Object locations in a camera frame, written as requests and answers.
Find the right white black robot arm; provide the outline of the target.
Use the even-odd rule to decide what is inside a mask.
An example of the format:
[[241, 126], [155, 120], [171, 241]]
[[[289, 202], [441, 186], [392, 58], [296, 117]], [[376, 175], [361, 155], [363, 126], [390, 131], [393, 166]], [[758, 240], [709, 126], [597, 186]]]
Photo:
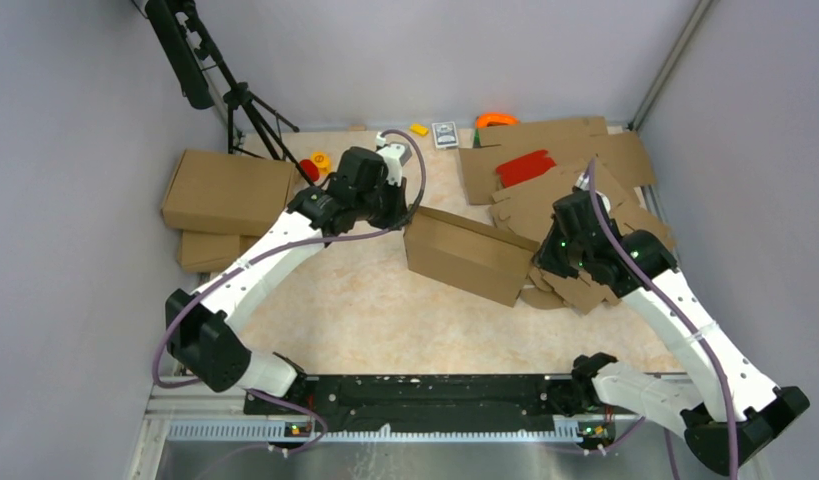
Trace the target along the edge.
[[583, 274], [636, 311], [679, 361], [682, 387], [597, 353], [574, 361], [571, 397], [585, 412], [632, 411], [682, 438], [710, 471], [739, 469], [792, 425], [810, 400], [759, 370], [697, 300], [669, 248], [647, 230], [622, 233], [596, 176], [580, 175], [553, 204], [535, 265], [563, 279]]

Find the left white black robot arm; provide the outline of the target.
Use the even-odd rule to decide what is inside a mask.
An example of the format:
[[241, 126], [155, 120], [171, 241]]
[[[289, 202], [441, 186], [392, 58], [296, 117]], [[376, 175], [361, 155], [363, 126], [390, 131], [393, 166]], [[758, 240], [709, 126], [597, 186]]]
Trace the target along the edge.
[[388, 129], [372, 150], [348, 148], [324, 185], [299, 191], [267, 232], [214, 280], [166, 300], [163, 353], [214, 392], [267, 394], [282, 413], [304, 404], [301, 367], [257, 353], [240, 338], [255, 310], [299, 266], [334, 243], [377, 238], [405, 227], [423, 199], [427, 169], [417, 141]]

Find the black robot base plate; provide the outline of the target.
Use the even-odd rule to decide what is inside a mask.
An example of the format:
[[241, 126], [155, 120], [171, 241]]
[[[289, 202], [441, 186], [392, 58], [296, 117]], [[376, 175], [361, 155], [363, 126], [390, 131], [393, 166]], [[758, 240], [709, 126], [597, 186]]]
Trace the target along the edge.
[[331, 433], [549, 432], [557, 421], [620, 413], [567, 375], [320, 375], [288, 402], [320, 415]]

